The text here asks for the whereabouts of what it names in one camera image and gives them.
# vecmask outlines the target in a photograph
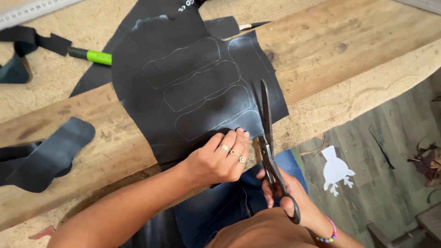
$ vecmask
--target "orange shirt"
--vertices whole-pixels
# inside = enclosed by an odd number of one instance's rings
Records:
[[[206,248],[317,248],[308,230],[293,224],[280,207],[220,230]]]

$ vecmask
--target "metal ruler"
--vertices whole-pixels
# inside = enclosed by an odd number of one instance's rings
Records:
[[[395,1],[441,15],[441,0],[395,0]]]
[[[19,25],[83,0],[38,0],[0,13],[0,30]]]

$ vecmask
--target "hand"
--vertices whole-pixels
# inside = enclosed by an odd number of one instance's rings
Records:
[[[242,128],[230,130],[227,135],[217,133],[181,163],[196,186],[237,181],[245,164],[239,162],[240,156],[230,154],[219,145],[224,144],[248,159],[249,142],[250,133],[244,132]]]
[[[282,175],[283,181],[285,183],[286,190],[292,197],[294,197],[295,201],[299,206],[300,211],[300,225],[305,226],[309,229],[316,229],[315,226],[319,220],[327,220],[327,218],[320,212],[320,210],[314,205],[309,196],[306,194],[305,189],[300,184],[297,178],[288,175],[284,170],[279,167],[280,174]],[[265,170],[262,168],[259,173],[256,175],[258,179],[264,178],[266,175]],[[282,196],[282,190],[278,184],[276,184],[276,197]],[[274,205],[274,196],[269,187],[268,180],[264,180],[262,182],[262,190],[263,195],[266,199],[266,203],[268,204],[268,208],[272,208]],[[283,197],[280,199],[280,207],[285,210],[285,212],[294,217],[294,203],[289,197]]]

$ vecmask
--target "scissors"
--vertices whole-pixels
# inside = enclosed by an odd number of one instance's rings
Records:
[[[286,190],[285,183],[283,182],[282,175],[280,174],[279,168],[274,161],[274,147],[273,147],[273,123],[271,121],[271,106],[269,104],[269,95],[268,95],[268,87],[265,83],[265,81],[262,79],[260,80],[261,90],[262,90],[262,105],[261,105],[261,111],[260,112],[260,118],[262,120],[262,126],[263,126],[263,136],[259,136],[259,146],[260,146],[260,152],[262,154],[263,158],[263,168],[266,172],[266,179],[269,182],[269,188],[271,189],[271,192],[273,193],[273,196],[275,195],[277,185],[279,184],[280,188],[282,189],[282,197],[289,197],[291,198],[292,202],[294,203],[294,217],[290,217],[288,214],[288,218],[291,220],[294,224],[300,223],[300,211],[299,206],[297,205],[297,202],[294,200],[292,195],[288,194],[288,191]]]

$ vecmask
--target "ring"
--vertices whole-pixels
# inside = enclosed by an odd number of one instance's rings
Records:
[[[236,150],[231,150],[231,151],[230,151],[230,154],[231,154],[231,155],[236,155],[236,156],[239,156],[239,157],[240,157],[240,155],[237,154]]]
[[[244,156],[240,156],[239,162],[241,162],[243,164],[246,164],[247,163],[247,159]]]
[[[224,144],[220,144],[219,147],[222,148],[222,149],[224,149],[224,150],[227,151],[227,152],[230,152],[230,150],[231,150],[228,146],[226,146],[226,145],[224,145]]]

